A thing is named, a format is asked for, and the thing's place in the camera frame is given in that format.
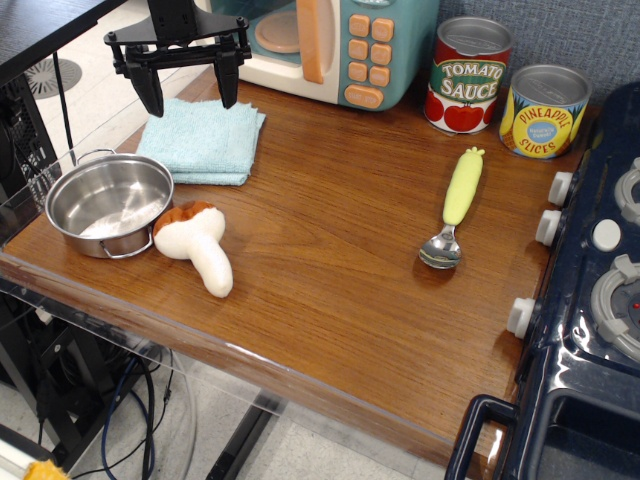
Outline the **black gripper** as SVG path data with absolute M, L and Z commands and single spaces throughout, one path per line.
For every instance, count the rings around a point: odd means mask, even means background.
M 104 37 L 116 72 L 128 74 L 147 112 L 164 114 L 157 71 L 203 64 L 214 64 L 222 104 L 233 107 L 238 67 L 252 57 L 249 21 L 207 12 L 193 1 L 150 1 L 148 7 L 147 18 Z

